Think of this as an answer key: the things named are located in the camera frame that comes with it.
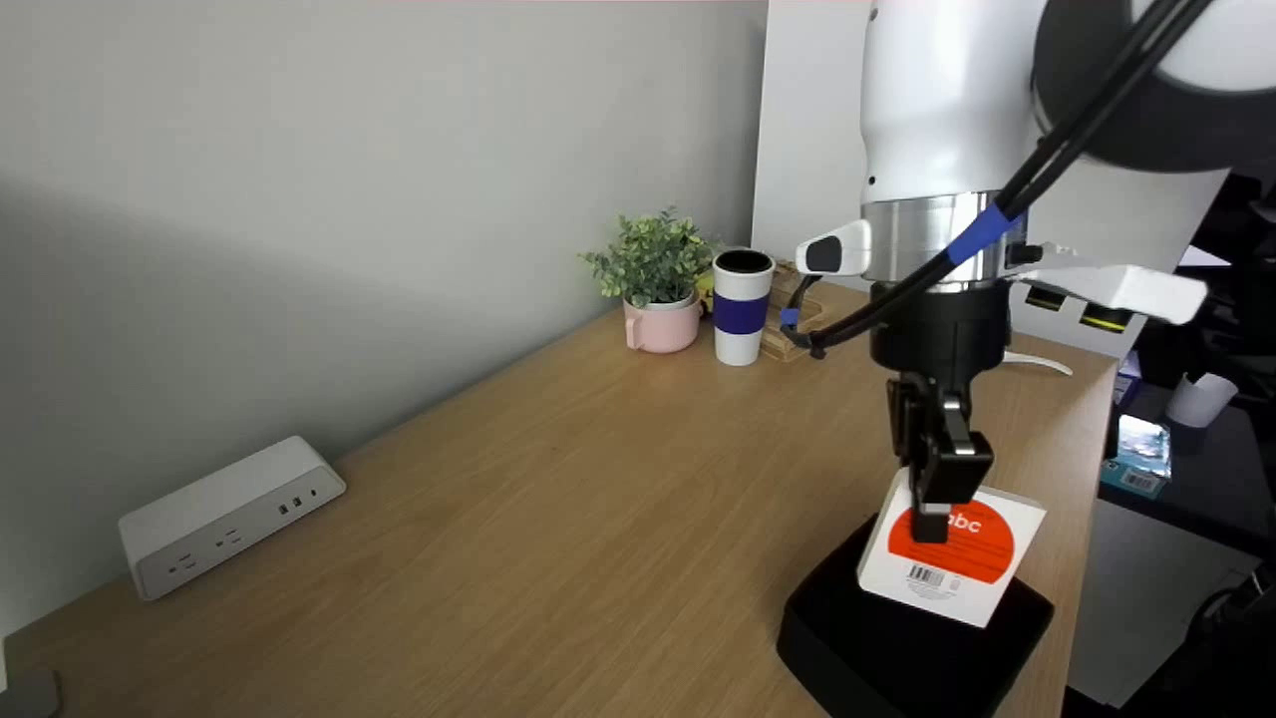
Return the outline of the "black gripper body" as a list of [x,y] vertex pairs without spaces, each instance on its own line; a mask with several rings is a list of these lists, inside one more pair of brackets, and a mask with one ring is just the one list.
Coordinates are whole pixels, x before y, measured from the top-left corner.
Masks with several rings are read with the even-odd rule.
[[1011,289],[920,293],[875,334],[870,357],[892,372],[890,430],[903,462],[927,442],[960,462],[993,462],[993,446],[971,428],[971,383],[996,367],[1011,346]]

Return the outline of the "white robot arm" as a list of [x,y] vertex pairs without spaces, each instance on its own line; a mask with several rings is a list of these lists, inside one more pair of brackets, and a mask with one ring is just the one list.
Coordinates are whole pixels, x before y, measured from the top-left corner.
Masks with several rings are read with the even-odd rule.
[[890,372],[910,536],[940,543],[993,446],[971,383],[1011,346],[1016,283],[1114,315],[1186,322],[1198,278],[1072,261],[1024,234],[1084,154],[1132,170],[1246,168],[1271,150],[1276,0],[875,0],[860,60],[860,216],[799,249],[799,271],[860,274],[870,305],[790,341],[867,334]]

